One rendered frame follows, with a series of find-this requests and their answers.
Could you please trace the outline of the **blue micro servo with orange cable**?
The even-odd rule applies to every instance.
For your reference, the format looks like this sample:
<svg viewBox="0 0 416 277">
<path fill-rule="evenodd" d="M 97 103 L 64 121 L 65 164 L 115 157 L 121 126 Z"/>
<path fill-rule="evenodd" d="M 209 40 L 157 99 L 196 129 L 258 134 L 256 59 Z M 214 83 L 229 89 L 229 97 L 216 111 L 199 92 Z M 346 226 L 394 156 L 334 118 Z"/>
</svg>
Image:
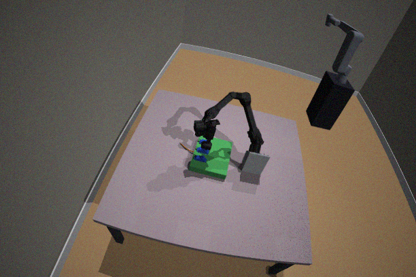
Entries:
<svg viewBox="0 0 416 277">
<path fill-rule="evenodd" d="M 196 151 L 201 152 L 201 153 L 206 153 L 206 154 L 208 154 L 208 153 L 209 153 L 209 150 L 205 150 L 205 149 L 203 149 L 203 148 L 201 148 L 201 147 L 197 148 L 197 150 L 196 150 Z"/>
</svg>

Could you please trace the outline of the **green flat block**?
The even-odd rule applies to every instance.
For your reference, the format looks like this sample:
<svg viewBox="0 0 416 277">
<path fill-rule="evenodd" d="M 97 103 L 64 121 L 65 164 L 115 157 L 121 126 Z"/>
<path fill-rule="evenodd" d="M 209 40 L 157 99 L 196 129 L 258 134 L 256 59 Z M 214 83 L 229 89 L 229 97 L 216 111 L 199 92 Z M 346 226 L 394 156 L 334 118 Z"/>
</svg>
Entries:
<svg viewBox="0 0 416 277">
<path fill-rule="evenodd" d="M 213 140 L 211 140 L 211 150 L 206 154 L 196 151 L 197 148 L 201 147 L 203 141 L 207 141 L 207 139 L 200 136 L 192 156 L 189 170 L 220 179 L 226 179 L 232 142 L 213 138 Z"/>
</svg>

